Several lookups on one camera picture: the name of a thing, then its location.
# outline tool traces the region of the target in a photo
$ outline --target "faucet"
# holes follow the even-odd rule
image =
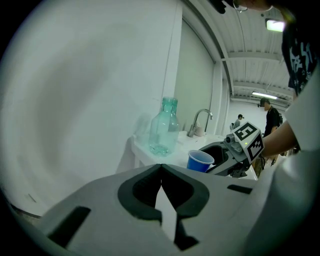
[[[194,134],[195,134],[195,131],[196,131],[196,128],[197,128],[197,119],[198,119],[198,116],[200,114],[200,112],[202,111],[205,111],[209,114],[209,117],[210,117],[210,120],[214,119],[214,116],[212,115],[212,113],[210,112],[210,110],[208,109],[200,109],[196,114],[195,114],[195,117],[194,117],[194,120],[193,120],[193,124],[191,125],[190,127],[190,130],[189,132],[186,134],[188,137],[190,138],[193,138],[194,137]]]

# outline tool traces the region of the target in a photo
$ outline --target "white countertop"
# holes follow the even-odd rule
[[[158,156],[149,151],[147,135],[144,137],[136,137],[133,135],[131,137],[131,150],[136,157],[136,168],[139,167],[139,161],[141,161],[144,166],[168,164],[186,168],[189,158],[188,152],[190,150],[199,150],[210,143],[222,142],[223,140],[224,137],[213,134],[206,134],[202,137],[194,135],[193,138],[190,138],[187,136],[186,131],[180,131],[175,151],[168,156]],[[252,165],[245,173],[247,176],[240,179],[258,180]]]

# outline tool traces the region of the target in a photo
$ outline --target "teal glass bottle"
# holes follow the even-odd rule
[[[164,97],[159,114],[152,119],[149,149],[155,155],[165,157],[175,150],[179,135],[177,105],[176,98]]]

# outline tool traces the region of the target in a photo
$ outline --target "black t-shirt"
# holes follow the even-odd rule
[[[279,127],[280,120],[279,120],[279,112],[273,106],[269,109],[268,113],[266,114],[266,126],[263,137],[268,136],[271,133],[272,127]]]
[[[286,0],[281,2],[295,16],[295,19],[286,22],[282,37],[282,54],[290,75],[288,86],[293,88],[298,96],[319,61],[319,13],[316,13],[317,7],[308,1],[308,5]]]

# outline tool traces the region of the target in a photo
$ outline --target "glass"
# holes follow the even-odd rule
[[[240,13],[248,10],[248,7],[244,7],[244,6],[239,5],[237,0],[233,0],[233,6]]]
[[[159,114],[152,119],[149,150],[155,155],[165,157],[175,150],[179,135],[177,106],[176,98],[164,97]]]

